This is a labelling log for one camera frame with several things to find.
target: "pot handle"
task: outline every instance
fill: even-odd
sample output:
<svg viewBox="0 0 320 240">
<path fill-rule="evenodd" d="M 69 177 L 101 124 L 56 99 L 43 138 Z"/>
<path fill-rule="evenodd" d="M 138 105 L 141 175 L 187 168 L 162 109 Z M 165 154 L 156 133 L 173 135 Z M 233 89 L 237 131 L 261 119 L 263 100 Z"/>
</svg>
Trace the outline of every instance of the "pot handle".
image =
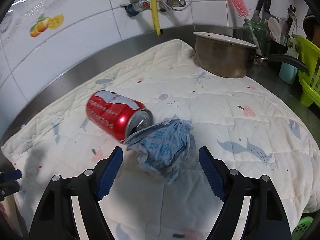
<svg viewBox="0 0 320 240">
<path fill-rule="evenodd" d="M 302 72 L 309 74 L 309 71 L 306 67 L 306 65 L 304 63 L 302 63 L 300 60 L 298 60 L 295 57 L 291 57 L 289 55 L 284 55 L 284 54 L 271 54 L 268 57 L 263 57 L 260 55 L 256 55 L 255 56 L 256 59 L 260 59 L 260 60 L 267 60 L 268 62 L 284 62 L 287 64 L 290 64 L 296 68 L 298 68 L 299 70 L 301 70 Z"/>
</svg>

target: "lime green plastic basket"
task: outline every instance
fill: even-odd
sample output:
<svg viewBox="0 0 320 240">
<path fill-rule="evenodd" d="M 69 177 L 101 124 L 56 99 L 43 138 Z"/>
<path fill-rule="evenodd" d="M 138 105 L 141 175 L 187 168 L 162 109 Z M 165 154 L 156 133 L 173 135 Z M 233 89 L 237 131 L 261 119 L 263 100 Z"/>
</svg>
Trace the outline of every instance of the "lime green plastic basket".
<svg viewBox="0 0 320 240">
<path fill-rule="evenodd" d="M 302 85 L 300 102 L 306 107 L 314 102 L 320 108 L 320 49 L 311 41 L 300 35 L 293 35 L 299 41 L 299 60 L 309 70 L 310 76 L 299 71 L 299 81 Z"/>
<path fill-rule="evenodd" d="M 310 227 L 312 222 L 312 217 L 304 217 L 300 219 L 298 225 L 291 234 L 292 240 L 299 240 L 303 236 L 305 231 L 307 231 L 307 229 Z"/>
</svg>

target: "can pull tab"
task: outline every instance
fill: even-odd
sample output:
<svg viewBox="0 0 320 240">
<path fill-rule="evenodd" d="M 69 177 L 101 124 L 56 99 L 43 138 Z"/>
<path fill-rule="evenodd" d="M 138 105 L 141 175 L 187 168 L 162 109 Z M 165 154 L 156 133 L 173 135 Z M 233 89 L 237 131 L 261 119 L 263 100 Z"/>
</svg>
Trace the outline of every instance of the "can pull tab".
<svg viewBox="0 0 320 240">
<path fill-rule="evenodd" d="M 138 125 L 137 125 L 137 127 L 136 127 L 136 131 L 140 131 L 141 129 L 144 129 L 144 128 L 146 128 L 146 127 L 148 127 L 149 126 L 149 118 L 144 118 L 144 119 L 142 119 L 139 123 L 138 123 Z"/>
</svg>

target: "white tiled wall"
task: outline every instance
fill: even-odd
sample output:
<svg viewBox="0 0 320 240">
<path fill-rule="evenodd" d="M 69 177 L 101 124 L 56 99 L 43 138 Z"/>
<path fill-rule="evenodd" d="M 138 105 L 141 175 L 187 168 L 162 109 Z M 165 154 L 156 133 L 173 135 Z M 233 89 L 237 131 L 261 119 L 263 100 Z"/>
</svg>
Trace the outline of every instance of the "white tiled wall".
<svg viewBox="0 0 320 240">
<path fill-rule="evenodd" d="M 40 1 L 29 0 L 14 13 L 24 14 Z M 48 0 L 50 6 L 44 14 L 64 16 L 59 28 L 30 37 L 37 14 L 1 33 L 0 137 L 20 110 L 68 68 L 106 46 L 153 30 L 151 11 L 127 17 L 120 4 L 128 1 Z M 244 0 L 251 14 L 257 1 Z M 290 4 L 297 8 L 297 33 L 304 34 L 302 20 L 308 7 L 303 0 L 272 0 L 270 11 L 284 24 Z M 183 12 L 159 13 L 159 21 L 161 28 L 192 23 L 241 28 L 244 23 L 226 0 L 192 0 Z"/>
</svg>

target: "crumpled blue plastic bag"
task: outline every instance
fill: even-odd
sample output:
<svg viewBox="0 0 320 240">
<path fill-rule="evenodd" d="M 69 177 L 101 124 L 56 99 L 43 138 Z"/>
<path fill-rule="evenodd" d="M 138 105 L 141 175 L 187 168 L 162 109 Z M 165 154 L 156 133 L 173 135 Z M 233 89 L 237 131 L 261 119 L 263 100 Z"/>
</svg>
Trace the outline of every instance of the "crumpled blue plastic bag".
<svg viewBox="0 0 320 240">
<path fill-rule="evenodd" d="M 124 144 L 127 150 L 138 152 L 137 161 L 144 171 L 171 184 L 179 175 L 181 161 L 187 157 L 192 129 L 191 120 L 175 115 L 130 135 Z"/>
</svg>

